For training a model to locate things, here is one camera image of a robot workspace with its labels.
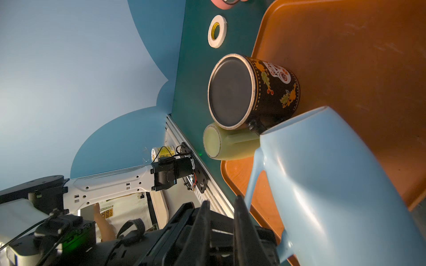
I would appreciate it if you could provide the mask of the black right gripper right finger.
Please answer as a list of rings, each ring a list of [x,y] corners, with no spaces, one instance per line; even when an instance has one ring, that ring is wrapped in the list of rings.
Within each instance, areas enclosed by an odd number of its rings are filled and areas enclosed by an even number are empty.
[[[235,201],[233,249],[235,266],[266,265],[264,250],[241,196],[237,196]]]

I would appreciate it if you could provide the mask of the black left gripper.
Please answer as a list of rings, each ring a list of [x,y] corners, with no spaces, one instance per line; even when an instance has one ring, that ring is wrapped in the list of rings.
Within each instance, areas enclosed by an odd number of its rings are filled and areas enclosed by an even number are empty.
[[[38,266],[174,266],[182,252],[199,208],[183,204],[165,228],[146,232],[142,220],[125,223],[115,240],[97,243],[95,224],[80,217],[59,216],[35,232]],[[234,266],[234,219],[210,210],[208,266]],[[266,266],[280,263],[274,233],[254,226],[266,256]]]

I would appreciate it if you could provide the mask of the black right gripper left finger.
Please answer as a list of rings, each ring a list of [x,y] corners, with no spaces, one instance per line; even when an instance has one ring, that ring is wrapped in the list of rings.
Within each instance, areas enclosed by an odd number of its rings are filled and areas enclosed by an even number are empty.
[[[184,248],[175,266],[207,266],[211,235],[210,202],[201,204]]]

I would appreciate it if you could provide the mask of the light blue ceramic mug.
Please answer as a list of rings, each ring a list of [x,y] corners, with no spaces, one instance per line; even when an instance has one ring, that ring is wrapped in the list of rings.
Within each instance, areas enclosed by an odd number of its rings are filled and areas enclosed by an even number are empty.
[[[374,154],[330,107],[260,135],[245,195],[266,172],[284,224],[280,260],[302,266],[423,266],[426,242]]]

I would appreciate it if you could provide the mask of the yellow-green ceramic mug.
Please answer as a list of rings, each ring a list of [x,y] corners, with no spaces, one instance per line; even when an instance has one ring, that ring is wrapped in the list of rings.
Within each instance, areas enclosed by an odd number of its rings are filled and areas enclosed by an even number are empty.
[[[211,159],[239,160],[254,155],[260,147],[260,138],[248,129],[225,130],[212,123],[204,130],[203,145]]]

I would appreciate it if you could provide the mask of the black patterned mug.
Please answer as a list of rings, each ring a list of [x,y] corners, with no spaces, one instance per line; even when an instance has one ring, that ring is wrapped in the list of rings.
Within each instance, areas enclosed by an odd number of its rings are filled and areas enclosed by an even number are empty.
[[[217,62],[207,89],[209,111],[217,125],[258,135],[291,118],[300,97],[292,71],[240,54],[228,54]]]

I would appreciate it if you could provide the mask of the pink ghost pattern mug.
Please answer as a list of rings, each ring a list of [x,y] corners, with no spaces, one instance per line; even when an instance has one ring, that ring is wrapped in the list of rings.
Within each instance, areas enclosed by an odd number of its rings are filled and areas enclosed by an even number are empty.
[[[246,2],[247,0],[211,0],[211,2],[221,10],[229,10],[239,2]]]

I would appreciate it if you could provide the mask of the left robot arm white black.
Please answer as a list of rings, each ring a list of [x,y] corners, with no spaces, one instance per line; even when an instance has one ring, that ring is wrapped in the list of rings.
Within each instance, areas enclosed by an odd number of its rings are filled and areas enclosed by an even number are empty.
[[[99,223],[77,211],[96,203],[174,186],[198,177],[190,156],[103,174],[48,176],[1,192],[1,233],[15,233],[1,250],[9,266],[277,266],[274,233],[254,226],[244,200],[230,218],[183,204],[163,229],[147,232],[141,219],[122,226],[111,241],[96,241]]]

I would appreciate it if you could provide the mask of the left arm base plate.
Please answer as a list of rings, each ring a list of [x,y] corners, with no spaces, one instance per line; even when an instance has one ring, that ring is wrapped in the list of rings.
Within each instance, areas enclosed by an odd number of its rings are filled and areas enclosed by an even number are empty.
[[[176,151],[180,155],[187,154],[186,157],[191,159],[193,165],[193,173],[183,178],[184,185],[188,190],[194,192],[199,191],[201,194],[203,194],[208,186],[208,174],[203,168],[201,162],[196,157],[196,154],[185,142],[182,142],[181,145],[176,148]]]

